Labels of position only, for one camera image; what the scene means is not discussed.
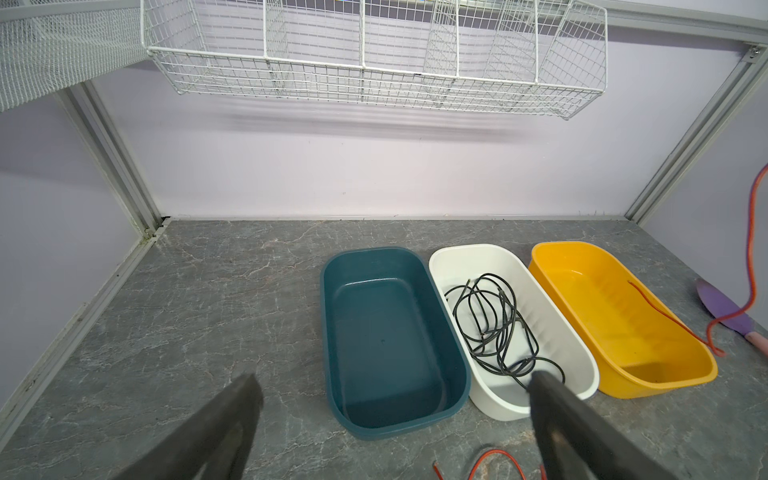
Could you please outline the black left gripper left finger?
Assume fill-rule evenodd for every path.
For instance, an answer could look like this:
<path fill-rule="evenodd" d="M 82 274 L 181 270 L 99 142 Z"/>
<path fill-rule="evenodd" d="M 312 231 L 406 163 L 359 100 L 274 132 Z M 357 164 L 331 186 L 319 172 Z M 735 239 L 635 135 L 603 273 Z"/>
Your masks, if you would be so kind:
<path fill-rule="evenodd" d="M 255 375 L 243 374 L 116 477 L 240 479 L 263 406 Z"/>

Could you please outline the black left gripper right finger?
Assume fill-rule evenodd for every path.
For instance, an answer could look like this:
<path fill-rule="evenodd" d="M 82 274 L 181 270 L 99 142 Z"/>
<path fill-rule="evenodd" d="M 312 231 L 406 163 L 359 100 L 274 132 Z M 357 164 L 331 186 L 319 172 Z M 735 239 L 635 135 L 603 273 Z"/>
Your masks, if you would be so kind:
<path fill-rule="evenodd" d="M 548 372 L 527 386 L 530 416 L 548 479 L 672 479 Z"/>

